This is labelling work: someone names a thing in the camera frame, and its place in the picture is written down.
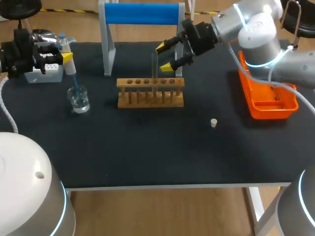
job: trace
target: table leg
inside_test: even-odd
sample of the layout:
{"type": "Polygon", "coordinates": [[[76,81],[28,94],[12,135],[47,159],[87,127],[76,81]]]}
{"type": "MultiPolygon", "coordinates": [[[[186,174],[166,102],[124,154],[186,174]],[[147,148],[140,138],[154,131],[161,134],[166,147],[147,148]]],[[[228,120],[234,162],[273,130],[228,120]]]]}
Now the table leg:
{"type": "Polygon", "coordinates": [[[69,198],[71,197],[71,193],[72,193],[72,191],[71,190],[65,190],[66,192],[67,192],[67,194],[68,194],[68,196],[69,196],[69,198]]]}
{"type": "Polygon", "coordinates": [[[276,195],[274,200],[270,203],[266,211],[263,208],[260,193],[258,187],[246,188],[247,195],[249,198],[252,217],[254,221],[255,236],[266,236],[268,232],[275,226],[278,221],[277,217],[277,204],[280,195],[283,193],[285,188],[282,188],[276,195]]]}

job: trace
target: blue handle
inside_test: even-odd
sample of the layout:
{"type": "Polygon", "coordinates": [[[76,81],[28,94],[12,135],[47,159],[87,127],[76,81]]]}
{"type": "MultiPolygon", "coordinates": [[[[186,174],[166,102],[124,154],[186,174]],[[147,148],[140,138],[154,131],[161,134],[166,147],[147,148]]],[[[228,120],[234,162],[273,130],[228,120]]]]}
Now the blue handle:
{"type": "Polygon", "coordinates": [[[178,25],[178,4],[105,3],[107,24],[178,25]]]}

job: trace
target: white bottle cap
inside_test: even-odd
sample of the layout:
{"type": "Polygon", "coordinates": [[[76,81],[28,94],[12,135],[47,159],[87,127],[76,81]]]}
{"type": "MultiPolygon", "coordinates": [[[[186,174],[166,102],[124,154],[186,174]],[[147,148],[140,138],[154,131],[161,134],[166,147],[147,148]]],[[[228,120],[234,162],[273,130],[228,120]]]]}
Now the white bottle cap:
{"type": "Polygon", "coordinates": [[[214,128],[217,125],[217,119],[211,119],[211,127],[214,128]]]}

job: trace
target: black tabletop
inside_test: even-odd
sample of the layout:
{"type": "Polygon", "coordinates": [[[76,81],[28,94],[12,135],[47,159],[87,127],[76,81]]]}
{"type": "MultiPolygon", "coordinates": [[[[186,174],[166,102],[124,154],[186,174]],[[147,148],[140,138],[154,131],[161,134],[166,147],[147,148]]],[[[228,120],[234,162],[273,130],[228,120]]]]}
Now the black tabletop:
{"type": "MultiPolygon", "coordinates": [[[[99,43],[73,44],[77,77],[91,104],[83,115],[71,112],[70,78],[4,86],[20,134],[47,152],[65,187],[291,182],[315,163],[311,112],[299,102],[287,120],[253,120],[223,46],[184,67],[184,108],[117,109],[116,79],[151,77],[158,44],[117,43],[112,77],[103,76],[99,43]]],[[[312,90],[298,90],[315,104],[312,90]]],[[[11,131],[4,115],[0,129],[11,131]]]]}

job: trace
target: glass beaker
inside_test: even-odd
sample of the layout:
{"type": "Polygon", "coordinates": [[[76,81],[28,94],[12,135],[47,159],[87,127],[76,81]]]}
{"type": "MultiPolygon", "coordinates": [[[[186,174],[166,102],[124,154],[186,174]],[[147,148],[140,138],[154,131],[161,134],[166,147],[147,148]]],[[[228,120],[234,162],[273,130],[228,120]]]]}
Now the glass beaker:
{"type": "Polygon", "coordinates": [[[78,89],[69,88],[67,97],[76,113],[85,113],[90,109],[88,91],[84,86],[78,86],[78,89]]]}

